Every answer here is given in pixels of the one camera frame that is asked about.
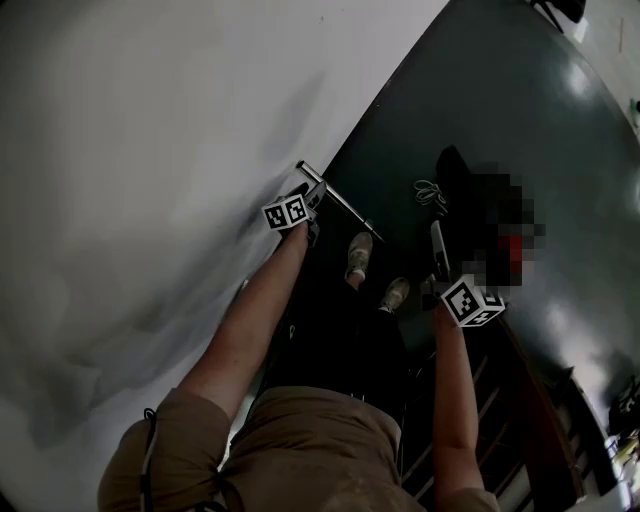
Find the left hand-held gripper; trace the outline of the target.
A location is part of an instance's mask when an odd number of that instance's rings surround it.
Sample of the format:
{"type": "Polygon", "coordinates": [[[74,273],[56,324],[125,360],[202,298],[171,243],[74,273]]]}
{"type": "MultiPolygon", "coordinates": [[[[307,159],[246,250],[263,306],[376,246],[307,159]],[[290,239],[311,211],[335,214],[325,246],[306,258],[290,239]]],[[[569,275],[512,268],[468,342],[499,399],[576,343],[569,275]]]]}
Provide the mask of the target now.
{"type": "Polygon", "coordinates": [[[271,230],[285,238],[297,225],[306,224],[308,245],[314,247],[319,236],[317,207],[327,191],[327,184],[320,182],[313,188],[303,183],[286,196],[262,207],[262,213],[271,230]]]}

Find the metal vacuum tube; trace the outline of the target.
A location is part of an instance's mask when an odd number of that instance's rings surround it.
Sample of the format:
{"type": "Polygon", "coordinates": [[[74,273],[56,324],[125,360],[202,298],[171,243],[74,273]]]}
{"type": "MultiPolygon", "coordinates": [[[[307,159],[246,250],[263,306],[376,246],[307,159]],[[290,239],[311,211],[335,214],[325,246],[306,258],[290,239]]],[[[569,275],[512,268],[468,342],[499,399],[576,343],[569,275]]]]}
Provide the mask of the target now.
{"type": "Polygon", "coordinates": [[[338,204],[343,210],[348,212],[354,217],[360,224],[362,224],[366,230],[368,230],[377,240],[382,243],[385,242],[384,238],[375,230],[370,219],[363,217],[351,204],[346,201],[318,172],[315,171],[306,161],[300,160],[296,164],[296,169],[302,172],[308,179],[319,185],[324,185],[326,188],[326,195],[331,200],[338,204]]]}

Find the person's left forearm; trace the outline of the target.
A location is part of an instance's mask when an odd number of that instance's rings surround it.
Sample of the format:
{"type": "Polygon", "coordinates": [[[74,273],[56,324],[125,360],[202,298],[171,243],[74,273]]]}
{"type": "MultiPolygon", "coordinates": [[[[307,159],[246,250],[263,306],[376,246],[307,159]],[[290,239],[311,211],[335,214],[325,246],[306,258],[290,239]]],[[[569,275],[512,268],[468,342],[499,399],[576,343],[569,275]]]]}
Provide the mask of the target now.
{"type": "Polygon", "coordinates": [[[261,367],[308,248],[301,223],[249,280],[208,347],[179,387],[204,398],[233,420],[261,367]]]}

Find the dark wooden stair railing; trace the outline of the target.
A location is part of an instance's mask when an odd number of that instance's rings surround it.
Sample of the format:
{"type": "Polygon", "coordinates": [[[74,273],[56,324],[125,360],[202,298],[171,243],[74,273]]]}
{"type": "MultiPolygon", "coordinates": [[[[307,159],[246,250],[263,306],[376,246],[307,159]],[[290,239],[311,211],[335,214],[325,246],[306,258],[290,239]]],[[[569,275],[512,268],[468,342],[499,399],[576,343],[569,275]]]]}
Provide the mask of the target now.
{"type": "Polygon", "coordinates": [[[562,512],[616,486],[605,434],[573,371],[538,372],[503,321],[465,335],[476,457],[501,512],[562,512]]]}

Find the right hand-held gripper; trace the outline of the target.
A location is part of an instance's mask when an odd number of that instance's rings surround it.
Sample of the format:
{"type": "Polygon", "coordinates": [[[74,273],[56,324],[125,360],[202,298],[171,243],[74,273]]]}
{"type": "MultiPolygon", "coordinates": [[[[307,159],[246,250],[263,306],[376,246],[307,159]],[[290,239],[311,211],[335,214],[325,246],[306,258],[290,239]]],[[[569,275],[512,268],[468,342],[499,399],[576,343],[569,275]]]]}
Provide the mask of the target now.
{"type": "Polygon", "coordinates": [[[421,305],[425,311],[443,304],[456,325],[461,328],[480,327],[505,310],[502,297],[486,287],[476,286],[472,275],[463,275],[454,283],[450,280],[450,265],[439,220],[430,228],[435,275],[420,284],[421,305]]]}

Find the person's shoe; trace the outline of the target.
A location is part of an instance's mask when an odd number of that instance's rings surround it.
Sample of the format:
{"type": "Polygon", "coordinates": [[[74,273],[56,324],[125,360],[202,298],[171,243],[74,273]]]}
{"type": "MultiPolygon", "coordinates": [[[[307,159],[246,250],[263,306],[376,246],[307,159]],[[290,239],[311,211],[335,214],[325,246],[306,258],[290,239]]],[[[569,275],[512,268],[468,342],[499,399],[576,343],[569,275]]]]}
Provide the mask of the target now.
{"type": "Polygon", "coordinates": [[[394,279],[386,289],[378,309],[394,314],[405,302],[410,292],[410,283],[404,277],[394,279]]]}
{"type": "Polygon", "coordinates": [[[348,248],[346,279],[352,275],[366,277],[372,250],[373,238],[370,233],[361,232],[352,239],[348,248]]]}

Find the person's left shoe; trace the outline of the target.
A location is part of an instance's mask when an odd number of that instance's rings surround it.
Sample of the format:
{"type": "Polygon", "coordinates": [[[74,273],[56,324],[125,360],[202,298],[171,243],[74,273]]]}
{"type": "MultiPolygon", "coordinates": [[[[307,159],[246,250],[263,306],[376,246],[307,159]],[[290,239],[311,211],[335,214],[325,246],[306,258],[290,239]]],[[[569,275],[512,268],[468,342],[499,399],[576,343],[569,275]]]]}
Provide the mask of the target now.
{"type": "Polygon", "coordinates": [[[372,250],[373,238],[370,233],[361,232],[352,239],[348,248],[346,279],[352,275],[366,277],[372,250]]]}

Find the red vacuum cleaner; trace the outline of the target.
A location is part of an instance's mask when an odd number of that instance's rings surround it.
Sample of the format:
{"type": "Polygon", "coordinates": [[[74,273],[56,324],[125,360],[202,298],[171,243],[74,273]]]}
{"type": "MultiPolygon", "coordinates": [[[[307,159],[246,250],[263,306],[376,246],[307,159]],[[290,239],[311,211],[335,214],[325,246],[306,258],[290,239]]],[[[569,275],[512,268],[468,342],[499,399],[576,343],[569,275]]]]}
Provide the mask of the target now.
{"type": "Polygon", "coordinates": [[[475,242],[479,276],[492,290],[520,287],[546,226],[533,197],[509,174],[474,177],[479,221],[475,242]]]}

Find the person's right forearm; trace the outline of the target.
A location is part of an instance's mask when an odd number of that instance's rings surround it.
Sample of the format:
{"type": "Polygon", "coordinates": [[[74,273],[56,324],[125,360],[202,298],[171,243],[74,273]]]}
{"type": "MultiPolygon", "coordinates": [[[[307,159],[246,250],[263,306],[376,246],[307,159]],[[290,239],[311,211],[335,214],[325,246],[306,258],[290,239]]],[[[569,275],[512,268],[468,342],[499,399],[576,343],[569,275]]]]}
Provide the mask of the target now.
{"type": "Polygon", "coordinates": [[[478,409],[463,331],[445,305],[434,310],[436,335],[433,416],[435,503],[484,487],[476,457],[478,409]]]}

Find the person's black trousers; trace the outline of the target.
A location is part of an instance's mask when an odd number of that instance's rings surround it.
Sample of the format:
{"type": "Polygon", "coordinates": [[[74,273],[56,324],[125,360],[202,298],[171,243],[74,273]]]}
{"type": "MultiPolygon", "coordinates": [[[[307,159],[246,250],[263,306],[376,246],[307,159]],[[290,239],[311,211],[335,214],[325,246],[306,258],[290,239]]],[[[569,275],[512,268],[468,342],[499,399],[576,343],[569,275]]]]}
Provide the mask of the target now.
{"type": "Polygon", "coordinates": [[[266,389],[305,386],[351,396],[403,420],[408,353],[394,314],[337,281],[291,307],[276,336],[266,389]]]}

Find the person's right shoe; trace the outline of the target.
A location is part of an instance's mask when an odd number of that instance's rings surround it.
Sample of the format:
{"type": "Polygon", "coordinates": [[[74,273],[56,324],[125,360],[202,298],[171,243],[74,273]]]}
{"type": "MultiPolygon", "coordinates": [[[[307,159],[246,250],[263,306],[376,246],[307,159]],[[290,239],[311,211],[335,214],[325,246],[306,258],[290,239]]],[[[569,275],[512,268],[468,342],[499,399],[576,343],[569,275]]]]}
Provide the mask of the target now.
{"type": "Polygon", "coordinates": [[[405,302],[410,292],[410,283],[404,277],[394,279],[386,289],[378,309],[394,314],[405,302]]]}

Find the person's tan shirt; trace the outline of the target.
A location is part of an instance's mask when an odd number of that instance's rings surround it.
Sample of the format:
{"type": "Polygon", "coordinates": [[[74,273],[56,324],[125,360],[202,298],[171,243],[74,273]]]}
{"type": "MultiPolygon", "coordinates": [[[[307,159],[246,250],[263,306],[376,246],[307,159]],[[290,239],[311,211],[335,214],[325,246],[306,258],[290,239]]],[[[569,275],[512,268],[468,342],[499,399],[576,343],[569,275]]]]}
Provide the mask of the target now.
{"type": "Polygon", "coordinates": [[[333,391],[277,387],[237,433],[214,403],[173,389],[123,435],[99,512],[425,512],[401,485],[398,424],[333,391]]]}

